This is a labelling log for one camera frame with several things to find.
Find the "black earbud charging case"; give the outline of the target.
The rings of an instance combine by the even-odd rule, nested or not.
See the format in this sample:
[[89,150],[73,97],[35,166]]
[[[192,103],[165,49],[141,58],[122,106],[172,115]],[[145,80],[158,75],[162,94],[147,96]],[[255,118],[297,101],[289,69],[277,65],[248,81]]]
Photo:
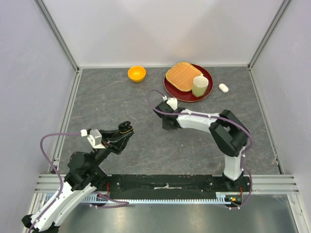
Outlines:
[[131,125],[130,121],[125,121],[118,125],[118,129],[121,134],[125,134],[128,132],[132,132],[133,126]]

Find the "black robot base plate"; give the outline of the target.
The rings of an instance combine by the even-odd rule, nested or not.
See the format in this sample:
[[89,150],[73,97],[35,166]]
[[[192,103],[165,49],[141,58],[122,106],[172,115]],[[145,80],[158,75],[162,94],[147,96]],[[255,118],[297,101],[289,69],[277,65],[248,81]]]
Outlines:
[[97,191],[116,199],[211,199],[217,193],[247,193],[251,181],[243,176],[233,182],[215,175],[121,175],[108,176]]

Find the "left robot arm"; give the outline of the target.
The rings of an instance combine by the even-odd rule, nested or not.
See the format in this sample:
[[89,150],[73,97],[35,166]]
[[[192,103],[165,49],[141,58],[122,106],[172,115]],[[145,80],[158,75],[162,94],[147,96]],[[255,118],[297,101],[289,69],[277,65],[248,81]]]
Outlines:
[[22,223],[30,233],[56,233],[66,217],[94,191],[105,189],[108,175],[99,165],[109,154],[120,154],[126,147],[134,129],[130,122],[117,130],[82,129],[74,136],[87,138],[90,153],[75,152],[68,163],[69,172],[59,178],[60,186],[44,206],[34,214],[26,215]]

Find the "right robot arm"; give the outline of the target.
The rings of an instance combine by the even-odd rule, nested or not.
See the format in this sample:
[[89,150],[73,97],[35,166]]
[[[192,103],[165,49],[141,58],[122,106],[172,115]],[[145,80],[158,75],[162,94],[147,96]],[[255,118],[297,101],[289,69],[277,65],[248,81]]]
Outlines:
[[249,131],[231,111],[224,110],[219,114],[194,112],[178,107],[177,100],[170,98],[155,107],[154,112],[162,119],[162,128],[165,130],[195,129],[210,133],[225,155],[223,187],[234,191],[240,186],[242,157],[252,139]]

